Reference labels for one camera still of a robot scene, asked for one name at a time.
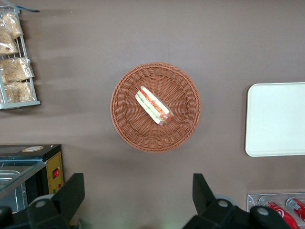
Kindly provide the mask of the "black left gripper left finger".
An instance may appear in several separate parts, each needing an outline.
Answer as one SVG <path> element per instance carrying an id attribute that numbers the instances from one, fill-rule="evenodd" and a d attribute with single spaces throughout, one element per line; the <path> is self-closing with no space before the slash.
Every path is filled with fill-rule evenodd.
<path id="1" fill-rule="evenodd" d="M 85 198 L 84 175 L 73 174 L 51 198 L 38 197 L 24 210 L 13 213 L 0 208 L 2 229 L 69 229 L 70 222 Z"/>

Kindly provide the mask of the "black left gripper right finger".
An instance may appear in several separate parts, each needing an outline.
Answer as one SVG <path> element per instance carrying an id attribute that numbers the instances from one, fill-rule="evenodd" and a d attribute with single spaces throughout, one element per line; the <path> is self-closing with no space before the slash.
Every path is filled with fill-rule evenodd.
<path id="1" fill-rule="evenodd" d="M 254 206 L 249 212 L 229 200 L 216 198 L 202 174 L 193 174 L 193 203 L 197 214 L 185 229 L 296 229 L 293 218 L 283 218 L 276 210 Z"/>

